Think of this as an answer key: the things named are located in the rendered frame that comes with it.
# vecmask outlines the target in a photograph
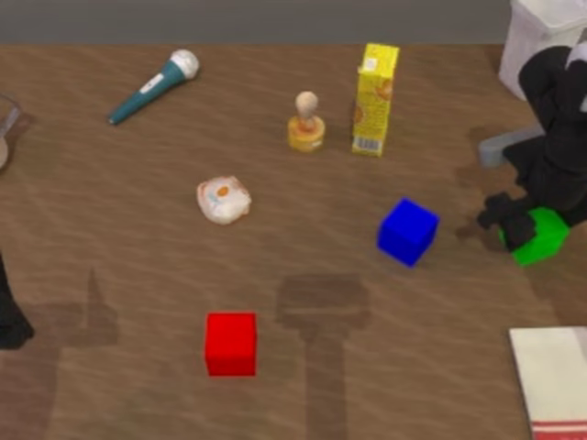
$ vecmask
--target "brown floor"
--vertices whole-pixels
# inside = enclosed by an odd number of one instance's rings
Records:
[[[109,126],[172,49],[0,47],[31,116],[0,242],[39,332],[0,355],[2,440],[528,438],[506,330],[584,324],[587,238],[520,269],[470,226],[513,176],[475,142],[532,122],[500,48],[405,48],[382,159],[349,152],[360,46],[194,47],[196,82]],[[304,89],[327,121],[315,155],[285,143]],[[254,205],[223,228],[194,186],[227,173]],[[374,245],[404,195],[442,218],[414,270]],[[218,309],[259,314],[256,379],[205,375]]]

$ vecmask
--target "cube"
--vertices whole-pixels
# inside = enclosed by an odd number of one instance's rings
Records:
[[[211,377],[255,376],[257,323],[254,313],[209,313],[205,364]]]
[[[564,220],[551,209],[536,208],[529,214],[536,223],[536,236],[512,252],[514,260],[523,267],[555,256],[570,232]],[[504,241],[502,230],[499,237]]]
[[[404,198],[383,220],[377,246],[412,268],[434,241],[439,222],[438,215]]]

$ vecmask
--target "white and orange toy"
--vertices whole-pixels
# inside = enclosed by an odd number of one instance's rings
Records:
[[[234,176],[216,177],[200,183],[197,199],[204,216],[217,225],[230,225],[247,215],[251,198]]]

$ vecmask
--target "red stripe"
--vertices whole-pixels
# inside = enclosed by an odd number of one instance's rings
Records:
[[[572,426],[587,426],[587,420],[568,420],[566,422],[532,422],[536,428],[566,428]]]
[[[534,440],[587,440],[587,431],[534,433]]]

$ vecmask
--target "yellow carton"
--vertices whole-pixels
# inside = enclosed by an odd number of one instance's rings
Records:
[[[393,77],[400,50],[368,44],[359,67],[359,90],[353,121],[352,151],[380,157],[392,109]]]

